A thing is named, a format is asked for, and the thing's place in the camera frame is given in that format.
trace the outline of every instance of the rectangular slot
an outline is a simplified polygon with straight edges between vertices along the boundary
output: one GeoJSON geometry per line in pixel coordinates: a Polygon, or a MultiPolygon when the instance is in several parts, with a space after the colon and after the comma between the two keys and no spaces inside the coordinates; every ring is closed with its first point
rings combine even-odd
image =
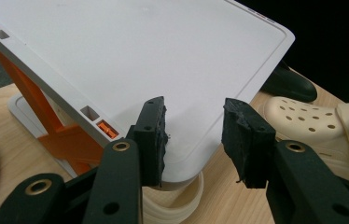
{"type": "Polygon", "coordinates": [[[91,121],[94,121],[99,118],[98,113],[96,113],[92,108],[89,106],[85,106],[81,109],[81,112],[91,121]]]}
{"type": "Polygon", "coordinates": [[[119,133],[113,127],[111,127],[107,122],[105,122],[103,119],[99,123],[97,123],[97,125],[111,139],[114,139],[117,136],[119,136],[119,133]]]}
{"type": "Polygon", "coordinates": [[[6,32],[0,30],[0,39],[6,39],[9,38],[9,35],[6,34],[6,32]]]}

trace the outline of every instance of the light wood surface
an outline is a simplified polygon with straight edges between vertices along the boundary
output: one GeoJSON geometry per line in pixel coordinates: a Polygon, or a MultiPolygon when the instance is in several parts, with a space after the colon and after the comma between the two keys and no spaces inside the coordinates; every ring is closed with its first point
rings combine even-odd
{"type": "MultiPolygon", "coordinates": [[[[335,107],[335,96],[317,87],[314,105],[335,107]]],[[[14,84],[0,89],[0,205],[24,179],[41,173],[56,173],[65,181],[70,175],[11,115],[7,101],[19,92],[14,84]]],[[[259,92],[251,105],[271,96],[259,92]]],[[[273,223],[265,189],[247,189],[236,183],[238,175],[221,147],[203,169],[204,190],[197,210],[184,223],[273,223]]]]}

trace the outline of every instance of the beige shoe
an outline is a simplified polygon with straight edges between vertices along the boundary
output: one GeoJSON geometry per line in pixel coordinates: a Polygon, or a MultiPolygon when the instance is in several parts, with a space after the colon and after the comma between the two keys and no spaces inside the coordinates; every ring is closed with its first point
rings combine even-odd
{"type": "Polygon", "coordinates": [[[258,112],[276,130],[278,140],[309,145],[335,175],[349,180],[349,104],[329,108],[273,97],[258,112]]]}

